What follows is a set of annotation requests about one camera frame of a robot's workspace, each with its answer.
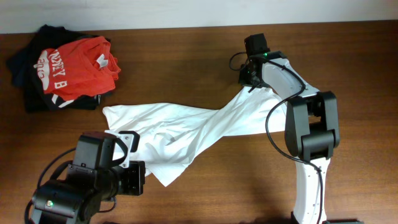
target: folded clothing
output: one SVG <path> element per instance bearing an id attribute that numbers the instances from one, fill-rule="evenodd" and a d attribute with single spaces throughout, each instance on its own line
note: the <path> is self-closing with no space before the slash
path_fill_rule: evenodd
<path id="1" fill-rule="evenodd" d="M 6 65 L 12 73 L 12 84 L 24 91 L 24 106 L 28 113 L 64 108 L 94 110 L 99 105 L 103 97 L 100 95 L 65 101 L 57 94 L 45 94 L 37 69 L 34 68 L 43 50 L 57 49 L 64 44 L 93 37 L 97 36 L 44 25 L 26 47 L 7 60 Z"/>
<path id="2" fill-rule="evenodd" d="M 69 101 L 115 89 L 120 68 L 110 49 L 104 37 L 95 37 L 43 50 L 34 67 L 44 93 Z"/>
<path id="3" fill-rule="evenodd" d="M 205 149 L 223 136 L 265 133 L 268 112 L 280 98 L 270 88 L 244 87 L 224 108 L 208 110 L 171 103 L 107 106 L 103 113 L 109 129 L 141 135 L 132 161 L 145 161 L 151 172 L 168 186 Z M 269 120 L 269 131 L 285 129 L 285 105 Z"/>

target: white cloth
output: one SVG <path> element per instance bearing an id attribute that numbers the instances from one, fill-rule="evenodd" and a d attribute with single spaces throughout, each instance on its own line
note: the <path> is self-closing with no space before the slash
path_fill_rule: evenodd
<path id="1" fill-rule="evenodd" d="M 269 110 L 280 98 L 269 88 L 244 87 L 224 108 L 208 110 L 171 103 L 107 106 L 103 113 L 109 129 L 141 135 L 130 160 L 145 161 L 151 172 L 168 186 L 194 158 L 223 136 L 265 133 Z M 276 109 L 269 131 L 285 129 L 285 105 Z"/>

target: black cloth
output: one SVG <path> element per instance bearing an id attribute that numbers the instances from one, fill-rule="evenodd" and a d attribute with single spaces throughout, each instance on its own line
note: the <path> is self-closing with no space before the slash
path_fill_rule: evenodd
<path id="1" fill-rule="evenodd" d="M 44 94 L 42 82 L 34 68 L 43 50 L 57 49 L 64 44 L 90 37 L 96 36 L 66 30 L 64 27 L 44 25 L 27 47 L 7 60 L 7 67 L 12 73 L 12 84 L 24 89 L 24 104 L 28 113 L 64 108 L 94 110 L 99 105 L 100 95 L 81 96 L 68 103 L 52 93 Z"/>

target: white logo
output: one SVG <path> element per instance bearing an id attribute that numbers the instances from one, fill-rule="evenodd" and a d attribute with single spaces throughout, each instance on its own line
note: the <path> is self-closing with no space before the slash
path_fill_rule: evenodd
<path id="1" fill-rule="evenodd" d="M 46 90 L 49 87 L 49 75 L 50 75 L 50 67 L 49 60 L 47 59 L 47 51 L 44 50 L 37 61 L 37 64 L 33 66 L 37 68 L 37 76 L 41 79 L 43 83 L 43 90 Z"/>

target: wood grain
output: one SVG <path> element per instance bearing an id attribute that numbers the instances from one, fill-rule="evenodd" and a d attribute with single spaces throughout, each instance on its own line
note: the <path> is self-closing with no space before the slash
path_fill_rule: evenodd
<path id="1" fill-rule="evenodd" d="M 398 21 L 89 32 L 112 40 L 122 69 L 102 106 L 222 108 L 241 89 L 228 59 L 244 50 L 245 37 L 260 32 L 306 81 L 338 98 L 341 144 L 326 179 L 328 218 L 396 223 Z M 31 38 L 0 35 L 1 223 L 23 222 L 42 169 L 75 146 L 83 131 L 107 129 L 101 108 L 24 112 L 5 59 Z M 282 133 L 274 137 L 284 144 Z M 151 175 L 143 195 L 118 197 L 117 209 L 95 215 L 92 223 L 264 222 L 289 217 L 295 188 L 294 163 L 264 134 L 222 138 L 168 187 Z"/>

